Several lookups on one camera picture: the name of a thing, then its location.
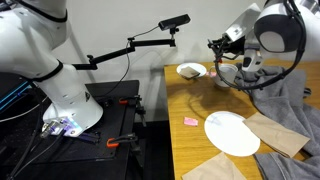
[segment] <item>white wall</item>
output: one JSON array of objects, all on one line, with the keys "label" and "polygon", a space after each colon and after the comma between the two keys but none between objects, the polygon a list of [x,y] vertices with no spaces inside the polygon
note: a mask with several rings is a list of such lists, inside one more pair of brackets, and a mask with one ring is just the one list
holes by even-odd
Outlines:
[{"label": "white wall", "polygon": [[[131,67],[125,80],[140,80],[140,95],[147,121],[167,120],[163,66],[184,62],[213,61],[207,39],[218,39],[251,3],[264,0],[69,0],[73,35],[54,53],[65,63],[85,63],[85,55],[100,56],[126,46],[127,38],[155,27],[159,21],[188,14],[191,22],[180,26],[176,48],[139,47],[130,53]],[[170,38],[157,29],[136,40]],[[126,56],[98,65],[97,71],[81,72],[85,83],[118,81],[127,68]]]}]

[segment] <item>gray cloth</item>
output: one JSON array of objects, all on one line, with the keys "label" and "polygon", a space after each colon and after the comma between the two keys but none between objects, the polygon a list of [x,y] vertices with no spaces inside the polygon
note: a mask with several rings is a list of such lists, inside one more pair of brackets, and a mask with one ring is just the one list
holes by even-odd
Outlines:
[{"label": "gray cloth", "polygon": [[[256,73],[240,70],[235,82],[241,86],[257,85],[283,71],[284,68],[275,66],[263,67]],[[303,102],[305,81],[305,72],[294,70],[285,79],[263,90],[247,91],[262,114],[310,138],[303,149],[311,158],[304,162],[278,153],[256,154],[256,161],[266,179],[320,179],[320,111]]]}]

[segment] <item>black cable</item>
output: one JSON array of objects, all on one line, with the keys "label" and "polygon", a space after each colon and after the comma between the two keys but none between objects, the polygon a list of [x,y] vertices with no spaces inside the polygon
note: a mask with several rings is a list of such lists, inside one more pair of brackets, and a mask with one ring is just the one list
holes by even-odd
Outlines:
[{"label": "black cable", "polygon": [[8,180],[11,180],[11,179],[14,178],[16,172],[18,171],[18,169],[20,168],[20,166],[22,165],[22,163],[26,159],[27,155],[30,152],[31,146],[32,146],[32,144],[33,144],[33,142],[34,142],[34,140],[36,138],[37,130],[40,127],[41,117],[42,117],[42,114],[43,114],[43,104],[42,104],[42,101],[41,101],[41,99],[40,99],[40,97],[39,97],[39,95],[37,93],[37,87],[32,82],[30,82],[30,85],[31,85],[32,89],[34,90],[36,99],[38,100],[38,103],[39,103],[38,121],[37,121],[35,129],[32,132],[32,136],[31,136],[31,139],[29,141],[29,144],[28,144],[26,150],[24,151],[24,153],[21,156],[21,158],[20,158],[19,162],[17,163],[17,165],[14,167],[14,169],[11,171],[10,175],[8,176],[8,178],[7,178]]},{"label": "black cable", "polygon": [[[146,31],[146,32],[137,34],[137,35],[133,36],[132,38],[135,38],[135,37],[138,37],[138,36],[141,36],[141,35],[150,33],[151,31],[157,29],[158,27],[159,27],[159,26],[156,26],[156,27],[150,29],[149,31]],[[103,95],[99,95],[99,96],[96,96],[96,97],[106,96],[106,95],[110,94],[113,90],[115,90],[115,89],[119,86],[119,84],[122,82],[122,80],[123,80],[123,79],[126,77],[126,75],[128,74],[129,69],[130,69],[130,57],[129,57],[129,54],[128,54],[128,46],[129,46],[129,43],[130,43],[130,41],[128,41],[128,42],[127,42],[127,45],[126,45],[126,55],[127,55],[127,60],[128,60],[128,67],[127,67],[126,72],[124,73],[124,75],[122,76],[122,78],[117,82],[117,84],[116,84],[110,91],[108,91],[107,93],[105,93],[105,94],[103,94]]]},{"label": "black cable", "polygon": [[59,135],[57,136],[57,138],[53,141],[52,144],[50,144],[46,149],[44,149],[41,153],[39,153],[38,155],[36,155],[34,158],[32,158],[30,161],[28,161],[13,177],[15,178],[16,176],[18,176],[22,170],[24,170],[29,164],[31,164],[33,161],[35,161],[36,159],[38,159],[42,154],[46,153],[50,148],[52,148],[60,139],[61,137],[64,135],[64,133],[66,132],[66,130],[62,130]]},{"label": "black cable", "polygon": [[218,76],[221,78],[221,80],[226,83],[228,86],[232,87],[232,88],[235,88],[235,89],[238,89],[238,90],[243,90],[243,91],[246,91],[246,90],[253,90],[253,89],[263,89],[264,87],[266,86],[269,86],[281,79],[284,79],[289,73],[291,73],[295,68],[296,66],[299,64],[302,56],[303,56],[303,53],[304,53],[304,48],[305,48],[305,45],[306,45],[306,29],[305,29],[305,25],[304,25],[304,22],[303,22],[303,19],[302,17],[300,16],[300,12],[297,8],[297,6],[295,5],[294,1],[293,0],[289,0],[289,3],[291,4],[291,7],[292,9],[290,8],[289,4],[287,4],[287,0],[283,0],[283,4],[285,6],[285,8],[287,9],[287,12],[289,14],[289,17],[290,18],[294,18],[297,23],[299,24],[299,26],[301,27],[301,38],[300,38],[300,41],[299,41],[299,46],[298,46],[298,49],[297,49],[297,52],[296,52],[296,57],[295,57],[295,60],[294,60],[294,63],[292,64],[292,66],[290,68],[288,68],[287,70],[285,70],[284,72],[282,72],[281,74],[277,75],[276,77],[262,83],[262,84],[258,84],[258,85],[254,85],[254,86],[239,86],[239,85],[234,85],[233,83],[230,83],[228,82],[222,75],[221,75],[221,72],[220,72],[220,69],[219,69],[219,60],[221,59],[221,57],[223,57],[223,51],[222,51],[222,47],[227,43],[228,39],[224,39],[221,43],[221,46],[219,47],[219,50],[215,50],[214,48],[213,51],[215,52],[216,54],[216,60],[214,61],[215,63],[215,68],[216,68],[216,71],[217,71],[217,74]]}]

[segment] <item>brown paper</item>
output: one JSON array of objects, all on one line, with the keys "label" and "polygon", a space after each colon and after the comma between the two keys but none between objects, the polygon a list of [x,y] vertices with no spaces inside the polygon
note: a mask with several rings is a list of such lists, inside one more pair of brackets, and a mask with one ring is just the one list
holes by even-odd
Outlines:
[{"label": "brown paper", "polygon": [[188,66],[188,67],[182,68],[179,74],[186,79],[192,79],[194,77],[199,76],[200,73]]},{"label": "brown paper", "polygon": [[234,163],[221,152],[184,174],[183,180],[244,180],[246,179]]},{"label": "brown paper", "polygon": [[244,123],[262,141],[286,157],[293,157],[310,140],[257,112]]}]

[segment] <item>white plate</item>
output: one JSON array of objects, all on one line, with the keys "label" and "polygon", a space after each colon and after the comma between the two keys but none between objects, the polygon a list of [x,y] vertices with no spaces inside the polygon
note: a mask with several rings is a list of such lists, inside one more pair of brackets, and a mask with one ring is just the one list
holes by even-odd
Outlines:
[{"label": "white plate", "polygon": [[193,68],[194,70],[196,70],[196,71],[198,71],[200,73],[198,77],[204,76],[206,74],[206,72],[207,72],[207,69],[201,64],[198,64],[198,63],[183,63],[183,64],[180,64],[177,67],[177,73],[179,74],[181,69],[186,68],[188,66]]},{"label": "white plate", "polygon": [[260,147],[260,139],[242,122],[244,118],[228,111],[209,115],[204,123],[207,137],[221,151],[233,156],[250,156]]}]

